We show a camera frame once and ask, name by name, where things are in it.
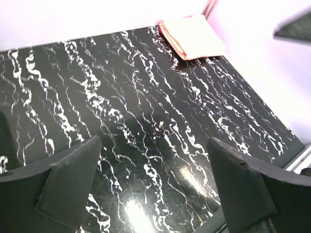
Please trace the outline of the salmon pink t shirt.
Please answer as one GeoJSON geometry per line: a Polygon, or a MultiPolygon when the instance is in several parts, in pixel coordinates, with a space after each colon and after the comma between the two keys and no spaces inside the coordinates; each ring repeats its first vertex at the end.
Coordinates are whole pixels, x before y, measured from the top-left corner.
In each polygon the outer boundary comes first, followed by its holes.
{"type": "Polygon", "coordinates": [[[159,30],[184,61],[225,54],[225,46],[203,15],[163,19],[159,30]]]}

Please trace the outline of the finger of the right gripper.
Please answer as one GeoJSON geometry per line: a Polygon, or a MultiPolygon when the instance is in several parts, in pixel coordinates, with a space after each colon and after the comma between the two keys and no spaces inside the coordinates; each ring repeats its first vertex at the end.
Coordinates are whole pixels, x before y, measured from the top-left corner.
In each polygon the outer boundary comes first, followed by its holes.
{"type": "Polygon", "coordinates": [[[289,39],[303,43],[311,42],[311,10],[291,16],[282,22],[273,33],[274,38],[289,39]]]}

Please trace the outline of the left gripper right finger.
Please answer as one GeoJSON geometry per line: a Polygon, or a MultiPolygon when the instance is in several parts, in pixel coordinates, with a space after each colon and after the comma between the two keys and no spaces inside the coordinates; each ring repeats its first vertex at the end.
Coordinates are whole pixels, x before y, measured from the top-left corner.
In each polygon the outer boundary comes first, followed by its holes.
{"type": "Polygon", "coordinates": [[[311,175],[248,156],[217,138],[208,156],[230,233],[309,233],[311,175]]]}

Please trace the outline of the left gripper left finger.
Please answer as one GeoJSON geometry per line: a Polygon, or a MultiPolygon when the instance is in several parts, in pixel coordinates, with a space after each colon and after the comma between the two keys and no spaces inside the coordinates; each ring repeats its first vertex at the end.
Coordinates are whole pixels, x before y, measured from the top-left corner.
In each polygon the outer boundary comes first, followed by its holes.
{"type": "Polygon", "coordinates": [[[2,233],[74,233],[84,216],[102,142],[71,148],[0,176],[2,233]]]}

